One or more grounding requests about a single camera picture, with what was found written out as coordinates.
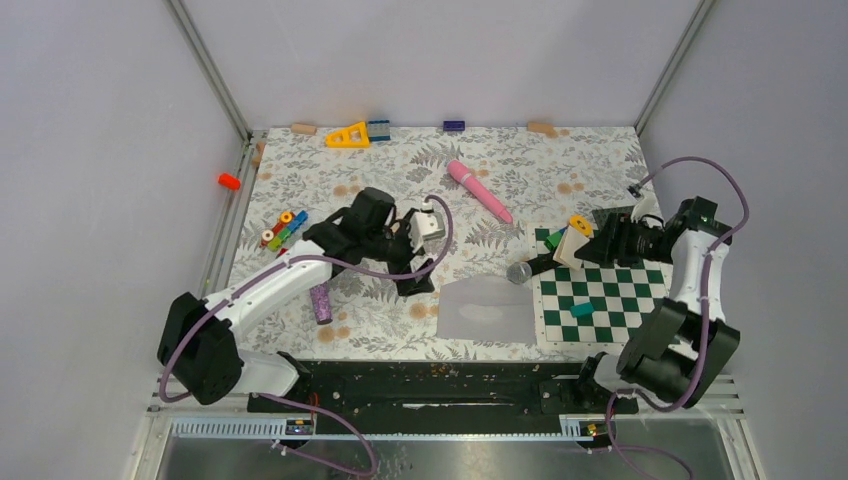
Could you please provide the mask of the teal block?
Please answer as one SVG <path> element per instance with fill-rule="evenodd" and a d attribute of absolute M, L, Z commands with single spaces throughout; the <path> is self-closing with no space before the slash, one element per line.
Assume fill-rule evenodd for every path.
<path fill-rule="evenodd" d="M 569 311 L 574 318 L 581 318 L 592 315 L 595 309 L 592 303 L 585 302 L 571 306 Z"/>

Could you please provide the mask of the orange red cylinder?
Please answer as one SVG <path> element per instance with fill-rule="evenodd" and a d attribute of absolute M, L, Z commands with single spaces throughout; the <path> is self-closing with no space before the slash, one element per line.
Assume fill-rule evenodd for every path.
<path fill-rule="evenodd" d="M 238 191 L 241 188 L 241 181 L 229 173 L 221 173 L 217 183 L 230 191 Z"/>

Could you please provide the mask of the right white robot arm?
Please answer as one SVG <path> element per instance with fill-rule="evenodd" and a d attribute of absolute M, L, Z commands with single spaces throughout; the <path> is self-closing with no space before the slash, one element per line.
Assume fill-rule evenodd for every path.
<path fill-rule="evenodd" d="M 716 203 L 694 197 L 662 227 L 613 214 L 575 253 L 604 267 L 641 261 L 671 266 L 667 296 L 643 318 L 616 364 L 621 379 L 639 386 L 646 401 L 658 400 L 660 409 L 695 406 L 740 343 L 720 298 L 733 230 L 716 220 L 716 211 Z"/>

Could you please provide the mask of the wooden block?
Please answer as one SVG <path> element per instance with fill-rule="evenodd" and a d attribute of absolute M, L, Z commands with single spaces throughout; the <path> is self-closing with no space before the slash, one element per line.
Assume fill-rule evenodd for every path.
<path fill-rule="evenodd" d="M 317 134 L 317 127 L 310 124 L 293 123 L 290 125 L 290 131 L 298 135 L 314 136 Z"/>
<path fill-rule="evenodd" d="M 526 124 L 526 129 L 528 132 L 538 133 L 545 135 L 548 138 L 557 138 L 558 131 L 557 129 L 549 123 L 543 122 L 528 122 Z"/>

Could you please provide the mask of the colourful lego toy stack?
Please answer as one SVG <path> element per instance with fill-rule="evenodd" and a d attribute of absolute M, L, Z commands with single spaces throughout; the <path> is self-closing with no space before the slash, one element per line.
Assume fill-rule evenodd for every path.
<path fill-rule="evenodd" d="M 281 251 L 287 240 L 305 224 L 307 219 L 308 213 L 305 210 L 298 213 L 282 212 L 277 223 L 271 229 L 261 233 L 259 246 L 272 252 Z"/>

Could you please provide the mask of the dark purple lego brick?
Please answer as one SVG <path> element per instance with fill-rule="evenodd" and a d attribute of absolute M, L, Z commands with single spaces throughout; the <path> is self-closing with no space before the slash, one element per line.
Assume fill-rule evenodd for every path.
<path fill-rule="evenodd" d="M 463 120 L 445 120 L 442 123 L 444 132 L 463 132 L 466 129 L 466 122 Z"/>

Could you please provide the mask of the black microphone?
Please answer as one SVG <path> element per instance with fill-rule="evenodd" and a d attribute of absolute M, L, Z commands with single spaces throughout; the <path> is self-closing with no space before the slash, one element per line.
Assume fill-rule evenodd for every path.
<path fill-rule="evenodd" d="M 526 261 L 515 262 L 506 270 L 506 279 L 516 285 L 527 282 L 534 276 L 557 268 L 560 265 L 552 253 L 538 255 Z"/>

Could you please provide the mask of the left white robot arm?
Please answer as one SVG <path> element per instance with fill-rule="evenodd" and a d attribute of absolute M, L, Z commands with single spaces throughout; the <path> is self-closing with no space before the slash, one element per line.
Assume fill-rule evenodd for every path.
<path fill-rule="evenodd" d="M 211 405 L 233 393 L 271 394 L 285 410 L 301 409 L 311 387 L 293 361 L 244 350 L 240 341 L 291 300 L 345 271 L 389 279 L 401 297 L 433 292 L 430 274 L 448 254 L 454 232 L 452 212 L 435 194 L 399 216 L 391 195 L 363 189 L 243 281 L 203 298 L 186 292 L 172 302 L 156 353 L 164 368 L 159 398 Z"/>

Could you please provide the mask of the green white chessboard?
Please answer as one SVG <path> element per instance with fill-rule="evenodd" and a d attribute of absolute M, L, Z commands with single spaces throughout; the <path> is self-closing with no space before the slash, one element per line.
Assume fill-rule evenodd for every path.
<path fill-rule="evenodd" d="M 537 344 L 548 350 L 621 348 L 668 293 L 671 267 L 642 261 L 635 267 L 580 270 L 560 266 L 529 281 Z M 571 306 L 590 302 L 594 313 L 574 318 Z"/>

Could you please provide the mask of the pink toy microphone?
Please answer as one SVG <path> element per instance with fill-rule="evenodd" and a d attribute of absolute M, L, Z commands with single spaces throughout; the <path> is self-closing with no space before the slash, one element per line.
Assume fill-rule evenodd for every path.
<path fill-rule="evenodd" d="M 504 223 L 513 223 L 513 217 L 506 206 L 477 179 L 470 168 L 459 160 L 451 160 L 447 170 L 457 183 L 466 188 L 495 217 Z"/>

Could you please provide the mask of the wooden block right back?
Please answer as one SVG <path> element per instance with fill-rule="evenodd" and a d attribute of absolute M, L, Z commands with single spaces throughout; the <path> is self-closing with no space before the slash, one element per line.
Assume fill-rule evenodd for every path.
<path fill-rule="evenodd" d="M 528 132 L 538 133 L 545 135 L 548 138 L 557 138 L 558 131 L 557 129 L 549 123 L 543 122 L 528 122 L 526 124 L 526 129 Z"/>

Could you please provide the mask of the blue grey lego brick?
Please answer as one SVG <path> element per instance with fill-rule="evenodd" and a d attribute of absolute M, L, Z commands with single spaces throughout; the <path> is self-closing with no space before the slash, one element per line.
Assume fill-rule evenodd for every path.
<path fill-rule="evenodd" d="M 391 129 L 389 120 L 372 120 L 366 123 L 366 133 L 370 142 L 384 142 L 391 140 Z"/>

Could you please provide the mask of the wooden block left back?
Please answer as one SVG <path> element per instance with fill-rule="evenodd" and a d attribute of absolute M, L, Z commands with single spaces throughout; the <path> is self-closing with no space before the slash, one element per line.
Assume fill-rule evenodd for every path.
<path fill-rule="evenodd" d="M 298 135 L 314 136 L 317 134 L 317 127 L 310 124 L 293 123 L 290 125 L 290 131 Z"/>

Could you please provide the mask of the purple glitter microphone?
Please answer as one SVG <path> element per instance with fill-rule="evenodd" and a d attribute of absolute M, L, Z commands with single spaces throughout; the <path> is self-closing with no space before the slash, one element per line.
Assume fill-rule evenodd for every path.
<path fill-rule="evenodd" d="M 312 287 L 309 291 L 313 306 L 313 313 L 318 325 L 327 325 L 332 322 L 332 308 L 327 283 Z"/>

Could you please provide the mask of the yellow triangle toy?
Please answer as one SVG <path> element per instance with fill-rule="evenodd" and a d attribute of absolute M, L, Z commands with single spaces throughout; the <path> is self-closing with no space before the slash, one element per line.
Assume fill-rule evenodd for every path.
<path fill-rule="evenodd" d="M 333 131 L 325 137 L 325 145 L 328 148 L 368 148 L 370 139 L 367 133 L 367 124 L 358 122 Z"/>

